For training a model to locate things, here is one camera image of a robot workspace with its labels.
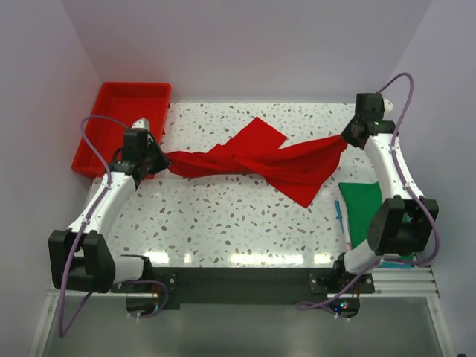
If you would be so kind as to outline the red t-shirt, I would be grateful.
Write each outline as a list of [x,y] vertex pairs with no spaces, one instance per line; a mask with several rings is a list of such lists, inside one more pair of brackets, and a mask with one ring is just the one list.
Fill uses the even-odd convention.
[[225,144],[208,152],[167,153],[171,173],[186,179],[227,174],[257,174],[307,208],[338,168],[347,142],[339,135],[282,145],[287,137],[255,118]]

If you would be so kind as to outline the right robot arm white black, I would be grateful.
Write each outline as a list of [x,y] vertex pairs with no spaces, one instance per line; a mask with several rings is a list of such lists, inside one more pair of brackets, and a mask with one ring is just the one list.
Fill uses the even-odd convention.
[[354,116],[341,137],[364,150],[376,172],[382,203],[370,220],[366,240],[341,254],[317,279],[325,292],[348,292],[362,276],[386,260],[421,253],[439,212],[433,199],[414,183],[403,158],[396,124],[386,119],[389,108],[380,93],[356,96]]

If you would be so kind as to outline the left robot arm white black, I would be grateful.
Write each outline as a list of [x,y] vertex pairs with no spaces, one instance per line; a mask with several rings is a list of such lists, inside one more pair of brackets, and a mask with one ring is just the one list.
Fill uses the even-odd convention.
[[83,212],[64,231],[48,239],[53,285],[57,289],[106,293],[128,281],[138,292],[154,283],[151,263],[137,254],[113,257],[106,239],[120,209],[141,182],[170,165],[146,119],[126,129],[123,145]]

